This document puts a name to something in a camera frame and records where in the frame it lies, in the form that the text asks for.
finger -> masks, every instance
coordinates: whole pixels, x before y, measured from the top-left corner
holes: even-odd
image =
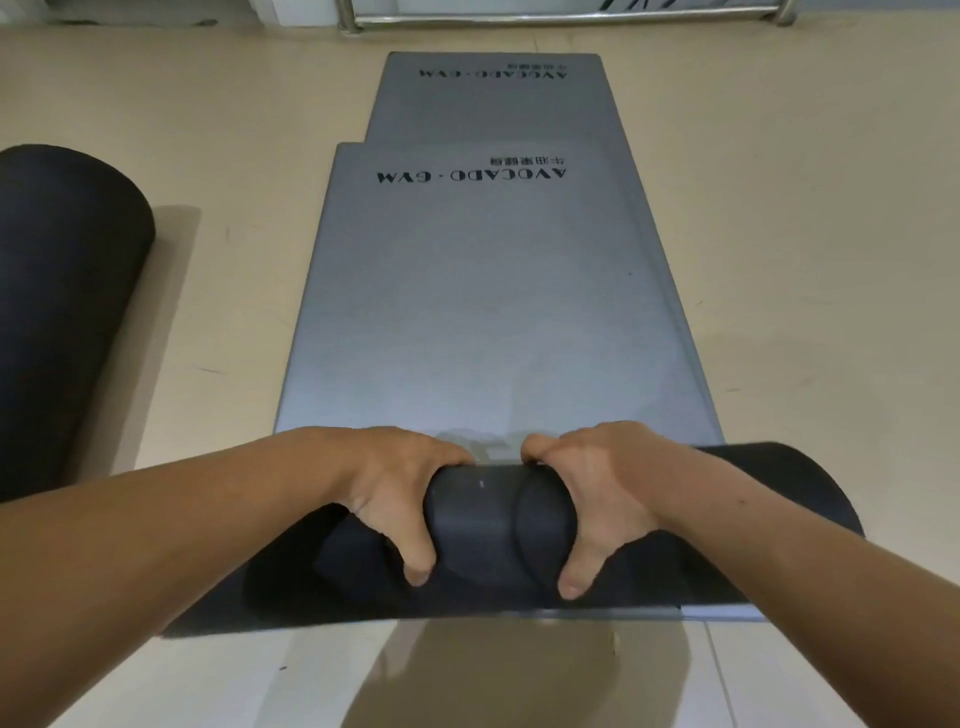
[[[423,502],[416,497],[391,503],[390,518],[380,531],[394,542],[403,558],[403,575],[413,586],[421,586],[437,563],[437,551],[423,519]]]
[[[591,539],[578,533],[573,548],[560,572],[557,589],[564,599],[582,596],[600,573],[610,553]]]
[[[525,463],[544,463],[550,450],[560,443],[556,437],[534,433],[527,435],[520,446],[520,459]]]
[[[444,465],[475,465],[476,458],[468,449],[443,440],[437,449],[437,467]]]

metal railing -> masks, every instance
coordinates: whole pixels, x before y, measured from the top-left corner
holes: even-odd
[[[797,18],[799,0],[779,0],[766,4],[731,8],[697,8],[658,11],[576,12],[571,14],[425,14],[425,15],[358,15],[353,0],[336,0],[339,27],[356,35],[365,30],[382,28],[489,28],[546,27],[558,25],[625,25],[706,20],[769,20],[777,25],[791,25]]]

rolled yoga mat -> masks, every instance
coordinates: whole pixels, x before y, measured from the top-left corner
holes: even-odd
[[[780,495],[863,535],[856,512],[812,459],[778,443],[703,450]],[[423,503],[437,547],[414,589],[396,549],[347,509],[315,511],[175,621],[167,636],[361,619],[530,617],[759,619],[747,598],[690,544],[658,531],[620,548],[593,587],[563,601],[557,578],[576,534],[566,488],[544,466],[439,471]]]
[[[155,236],[146,198],[99,159],[0,152],[0,502],[62,484]]]

floor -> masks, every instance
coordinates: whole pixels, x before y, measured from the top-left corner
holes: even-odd
[[[955,581],[960,13],[590,30],[0,32],[0,145],[131,176],[160,239],[80,475],[271,431],[334,145],[395,49],[601,53],[732,442],[817,458]],[[153,641],[59,728],[855,726],[766,624],[373,623]]]

